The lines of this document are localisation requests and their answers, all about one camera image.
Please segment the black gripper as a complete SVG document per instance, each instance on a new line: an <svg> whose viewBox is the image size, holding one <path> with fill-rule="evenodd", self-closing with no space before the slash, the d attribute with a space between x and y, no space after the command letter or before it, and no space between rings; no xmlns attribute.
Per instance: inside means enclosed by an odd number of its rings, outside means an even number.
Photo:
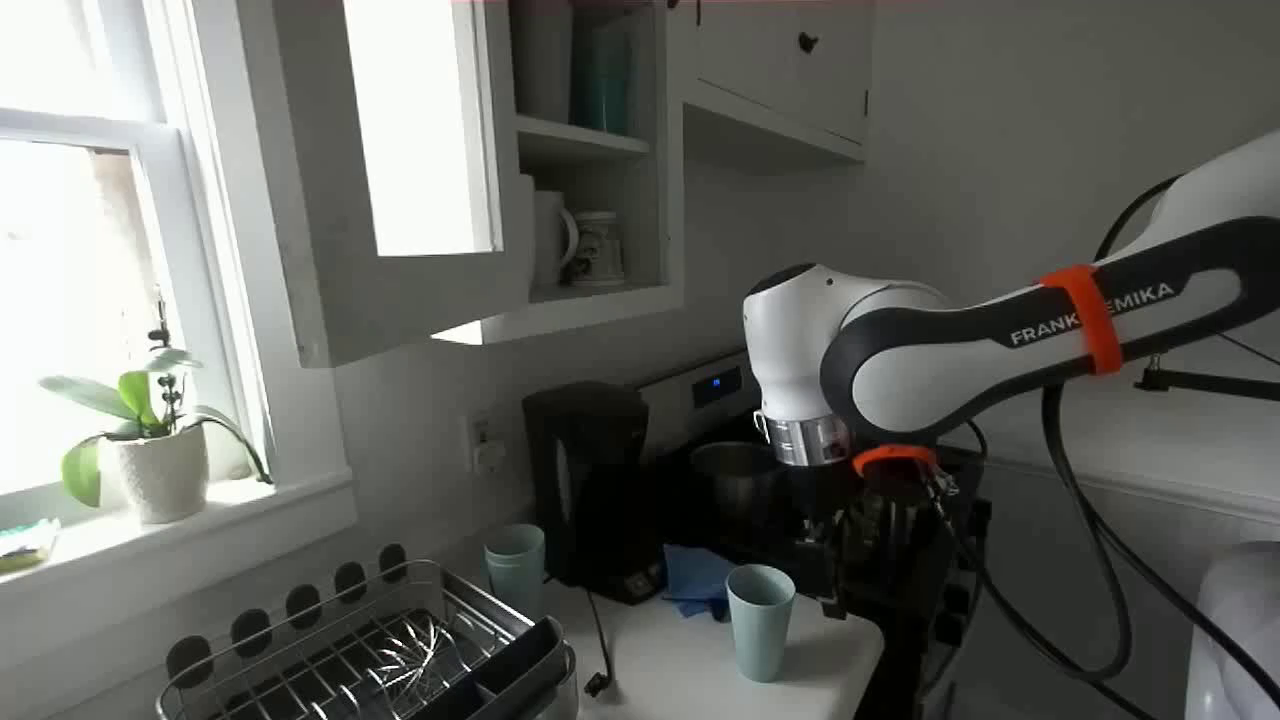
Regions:
<svg viewBox="0 0 1280 720"><path fill-rule="evenodd" d="M975 507L983 460L938 446L933 460L814 468L818 598L833 615L928 615L954 571L946 518Z"/></svg>

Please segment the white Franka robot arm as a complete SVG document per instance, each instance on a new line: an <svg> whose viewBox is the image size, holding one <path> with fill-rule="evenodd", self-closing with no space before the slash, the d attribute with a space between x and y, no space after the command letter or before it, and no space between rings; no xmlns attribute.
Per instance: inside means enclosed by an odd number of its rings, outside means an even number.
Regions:
<svg viewBox="0 0 1280 720"><path fill-rule="evenodd" d="M757 426L789 468L928 446L975 410L1280 306L1280 130L1169 183L1135 239L983 305L797 264L745 296Z"/></svg>

